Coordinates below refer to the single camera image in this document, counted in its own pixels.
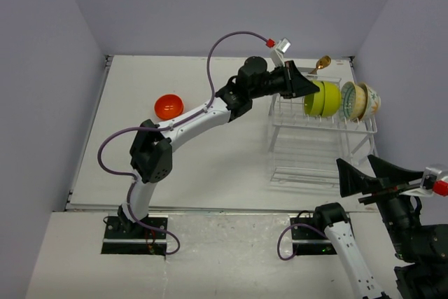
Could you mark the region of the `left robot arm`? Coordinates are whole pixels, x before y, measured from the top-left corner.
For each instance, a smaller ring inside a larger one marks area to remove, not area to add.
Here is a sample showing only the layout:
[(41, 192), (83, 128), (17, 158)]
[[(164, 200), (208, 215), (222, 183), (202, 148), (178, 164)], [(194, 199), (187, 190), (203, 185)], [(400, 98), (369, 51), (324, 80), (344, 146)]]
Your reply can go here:
[(151, 120), (144, 121), (130, 149), (135, 184), (118, 209), (120, 229), (131, 238), (144, 233), (144, 218), (148, 215), (153, 191), (171, 172), (174, 152), (187, 141), (241, 117), (251, 110), (253, 100), (259, 97), (279, 94), (294, 99), (319, 90), (319, 86), (300, 73), (292, 60), (268, 71), (265, 59), (250, 57), (237, 75), (216, 92), (211, 104), (205, 103), (159, 125)]

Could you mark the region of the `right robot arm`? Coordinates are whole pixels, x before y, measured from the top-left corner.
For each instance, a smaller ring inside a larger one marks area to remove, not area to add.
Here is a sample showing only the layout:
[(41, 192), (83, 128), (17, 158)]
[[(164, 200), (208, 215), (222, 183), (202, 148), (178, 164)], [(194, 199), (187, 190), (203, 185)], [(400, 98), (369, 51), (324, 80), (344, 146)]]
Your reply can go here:
[[(447, 196), (447, 167), (436, 164), (414, 171), (375, 155), (367, 159), (373, 176), (337, 159), (341, 197), (361, 194), (361, 204), (377, 206), (395, 257), (404, 263), (394, 268), (402, 298), (446, 298), (447, 224), (424, 225), (420, 215), (423, 197)], [(313, 219), (314, 233), (330, 240), (355, 296), (387, 298), (358, 248), (342, 205), (316, 207)]]

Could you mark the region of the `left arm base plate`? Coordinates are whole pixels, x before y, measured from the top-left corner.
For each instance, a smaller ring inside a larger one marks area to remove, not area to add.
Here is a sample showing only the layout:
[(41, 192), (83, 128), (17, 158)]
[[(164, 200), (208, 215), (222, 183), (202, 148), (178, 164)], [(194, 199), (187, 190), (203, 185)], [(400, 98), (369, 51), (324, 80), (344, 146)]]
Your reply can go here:
[(140, 225), (130, 231), (120, 222), (118, 216), (106, 216), (101, 254), (104, 255), (145, 255), (165, 256), (167, 235), (157, 230), (149, 230)]

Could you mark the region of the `green bowl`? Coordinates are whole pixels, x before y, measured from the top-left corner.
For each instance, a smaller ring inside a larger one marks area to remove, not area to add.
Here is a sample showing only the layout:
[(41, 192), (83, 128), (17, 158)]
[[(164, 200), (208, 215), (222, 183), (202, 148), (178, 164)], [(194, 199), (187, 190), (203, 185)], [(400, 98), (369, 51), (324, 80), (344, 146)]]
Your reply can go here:
[(318, 86), (319, 91), (304, 97), (304, 112), (308, 116), (320, 116), (323, 112), (325, 103), (324, 84), (322, 81), (316, 80), (313, 80), (312, 83)]
[(335, 115), (340, 109), (342, 94), (337, 85), (328, 81), (323, 81), (323, 88), (324, 104), (321, 117), (328, 118)]

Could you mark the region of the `teal patterned white bowl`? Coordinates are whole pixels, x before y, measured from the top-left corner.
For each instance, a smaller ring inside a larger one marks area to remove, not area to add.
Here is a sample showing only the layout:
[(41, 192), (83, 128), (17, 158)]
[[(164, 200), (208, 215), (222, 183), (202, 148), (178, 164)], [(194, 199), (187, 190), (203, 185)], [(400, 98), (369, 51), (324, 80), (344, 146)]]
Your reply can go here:
[(340, 120), (356, 120), (361, 117), (366, 106), (366, 94), (361, 86), (347, 82), (341, 89), (342, 101), (338, 111)]

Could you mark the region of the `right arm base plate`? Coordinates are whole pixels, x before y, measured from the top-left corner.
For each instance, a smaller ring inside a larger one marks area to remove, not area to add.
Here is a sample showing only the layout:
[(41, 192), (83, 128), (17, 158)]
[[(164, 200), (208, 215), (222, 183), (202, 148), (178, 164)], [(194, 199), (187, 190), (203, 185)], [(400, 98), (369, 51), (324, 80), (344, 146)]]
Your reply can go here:
[[(290, 224), (301, 223), (314, 227), (313, 213), (300, 211), (297, 216), (290, 218)], [(329, 240), (324, 239), (312, 229), (294, 226), (291, 230), (293, 253), (296, 256), (327, 256), (337, 252)]]

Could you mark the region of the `yellow floral white bowl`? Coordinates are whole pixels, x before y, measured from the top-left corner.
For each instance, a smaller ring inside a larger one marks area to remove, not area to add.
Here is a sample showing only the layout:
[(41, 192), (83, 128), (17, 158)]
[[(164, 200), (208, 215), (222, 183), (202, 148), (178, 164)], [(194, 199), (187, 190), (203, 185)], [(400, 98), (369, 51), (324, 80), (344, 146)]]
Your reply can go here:
[(365, 92), (366, 103), (364, 111), (358, 119), (367, 120), (373, 117), (381, 107), (381, 97), (372, 87), (370, 87), (366, 83), (360, 83), (359, 86)]

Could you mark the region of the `orange bowl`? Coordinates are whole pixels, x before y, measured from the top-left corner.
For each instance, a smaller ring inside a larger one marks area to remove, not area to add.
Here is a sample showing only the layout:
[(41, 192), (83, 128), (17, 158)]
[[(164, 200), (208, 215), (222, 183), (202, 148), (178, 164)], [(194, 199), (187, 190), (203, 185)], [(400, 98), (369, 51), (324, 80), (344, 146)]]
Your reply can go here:
[(161, 120), (177, 118), (183, 113), (182, 102), (158, 102), (154, 106), (156, 116)]
[(175, 94), (163, 95), (154, 104), (154, 112), (162, 120), (169, 120), (180, 116), (183, 113), (183, 109), (183, 100)]

